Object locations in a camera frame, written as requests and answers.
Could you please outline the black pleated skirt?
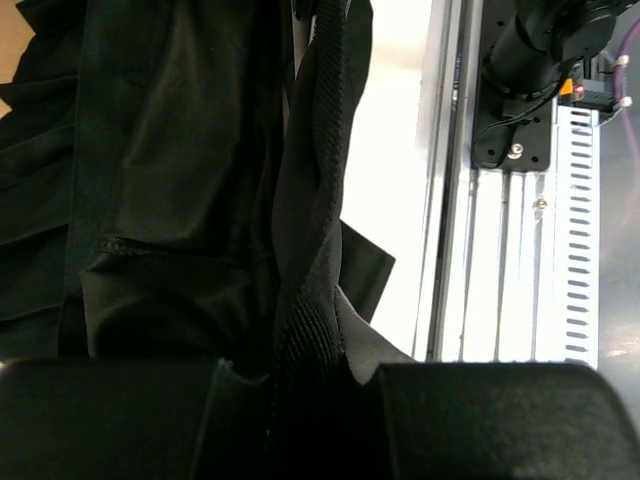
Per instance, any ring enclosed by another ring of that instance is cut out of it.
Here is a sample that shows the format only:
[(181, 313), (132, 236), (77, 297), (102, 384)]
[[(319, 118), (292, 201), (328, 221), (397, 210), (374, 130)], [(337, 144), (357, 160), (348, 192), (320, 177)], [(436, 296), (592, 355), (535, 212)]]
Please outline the black pleated skirt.
[(1, 87), (1, 359), (222, 358), (367, 381), (389, 257), (341, 222), (367, 1), (21, 1)]

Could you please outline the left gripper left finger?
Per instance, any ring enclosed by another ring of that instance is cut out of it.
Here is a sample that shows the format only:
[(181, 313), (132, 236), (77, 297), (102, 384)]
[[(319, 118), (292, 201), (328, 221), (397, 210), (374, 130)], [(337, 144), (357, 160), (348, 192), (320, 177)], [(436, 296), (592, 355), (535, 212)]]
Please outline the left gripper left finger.
[(1, 369), (4, 479), (262, 479), (264, 390), (224, 360)]

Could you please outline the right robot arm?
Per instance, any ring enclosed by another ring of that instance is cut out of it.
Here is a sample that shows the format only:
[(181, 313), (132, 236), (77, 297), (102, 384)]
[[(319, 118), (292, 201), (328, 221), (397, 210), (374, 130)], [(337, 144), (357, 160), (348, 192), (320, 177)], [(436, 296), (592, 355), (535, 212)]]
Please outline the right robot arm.
[(558, 75), (602, 51), (633, 1), (498, 1), (511, 13), (485, 55), (483, 77), (506, 95), (537, 95)]

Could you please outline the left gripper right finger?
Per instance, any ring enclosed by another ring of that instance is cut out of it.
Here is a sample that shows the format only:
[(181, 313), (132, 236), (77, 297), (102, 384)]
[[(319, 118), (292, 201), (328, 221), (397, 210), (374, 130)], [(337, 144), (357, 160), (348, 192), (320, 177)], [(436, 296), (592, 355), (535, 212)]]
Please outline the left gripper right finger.
[(387, 364), (357, 396), (360, 479), (636, 479), (621, 400), (574, 364)]

